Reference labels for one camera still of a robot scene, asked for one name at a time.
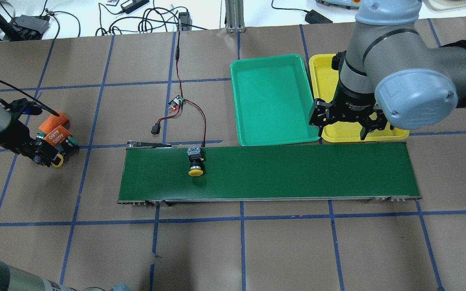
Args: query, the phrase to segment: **robotic arm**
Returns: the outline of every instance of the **robotic arm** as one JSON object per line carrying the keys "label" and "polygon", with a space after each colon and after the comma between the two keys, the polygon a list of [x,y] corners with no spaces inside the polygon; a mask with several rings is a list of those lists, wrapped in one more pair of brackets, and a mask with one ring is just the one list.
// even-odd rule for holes
{"label": "robotic arm", "polygon": [[63,162],[63,156],[78,148],[78,145],[65,141],[53,146],[44,139],[46,135],[38,135],[33,139],[30,137],[28,127],[19,121],[22,114],[35,116],[41,114],[43,109],[59,116],[57,112],[40,102],[27,101],[23,98],[6,103],[0,99],[0,146],[15,154],[29,157],[37,164],[59,167]]}
{"label": "robotic arm", "polygon": [[326,125],[358,122],[364,140],[387,122],[419,129],[466,107],[466,40],[428,48],[414,29],[421,7],[421,0],[362,2],[348,50],[333,58],[333,101],[316,99],[312,108],[309,125],[320,135]]}

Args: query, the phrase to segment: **green tray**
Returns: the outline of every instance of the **green tray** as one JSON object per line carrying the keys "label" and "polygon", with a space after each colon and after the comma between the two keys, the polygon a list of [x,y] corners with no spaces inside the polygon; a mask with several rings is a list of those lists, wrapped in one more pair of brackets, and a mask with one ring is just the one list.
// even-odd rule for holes
{"label": "green tray", "polygon": [[231,64],[238,141],[271,146],[318,140],[309,126],[313,98],[299,55],[241,59]]}
{"label": "green tray", "polygon": [[127,150],[118,203],[419,198],[404,143]]}

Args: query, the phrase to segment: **white floor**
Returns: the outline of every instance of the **white floor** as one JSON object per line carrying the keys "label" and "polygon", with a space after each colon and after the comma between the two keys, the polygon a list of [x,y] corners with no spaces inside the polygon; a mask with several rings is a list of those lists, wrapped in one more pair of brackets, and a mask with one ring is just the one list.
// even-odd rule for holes
{"label": "white floor", "polygon": [[[44,0],[8,0],[16,9],[16,15],[39,15],[44,5]],[[47,8],[50,11],[67,11],[76,15],[81,22],[81,36],[94,36],[96,29],[100,27],[98,3],[105,3],[107,0],[48,0]],[[207,29],[217,29],[224,27],[225,0],[156,0],[157,7],[170,8],[170,5],[185,6],[189,9],[193,24]],[[333,22],[354,22],[354,15],[357,11],[348,11],[339,7],[326,7],[317,4],[315,0],[275,0],[276,7],[300,8],[305,10],[314,9],[331,19]],[[145,8],[152,7],[152,1]],[[109,7],[113,12],[119,11],[118,7]],[[123,16],[141,16],[144,8],[138,9],[130,15],[122,14],[114,16],[102,9],[102,24],[108,27],[115,19]],[[451,9],[449,11],[434,11],[426,4],[423,4],[420,11],[420,18],[450,18],[465,17],[466,7]],[[302,11],[280,11],[271,8],[270,0],[246,0],[244,1],[244,17],[246,26],[282,26],[306,24],[305,13]],[[76,37],[78,24],[70,15],[61,14],[58,16],[61,23],[59,38]],[[137,19],[122,20],[119,28],[122,30],[136,30]],[[57,23],[50,21],[50,29],[45,33],[44,39],[52,39],[57,33]]]}

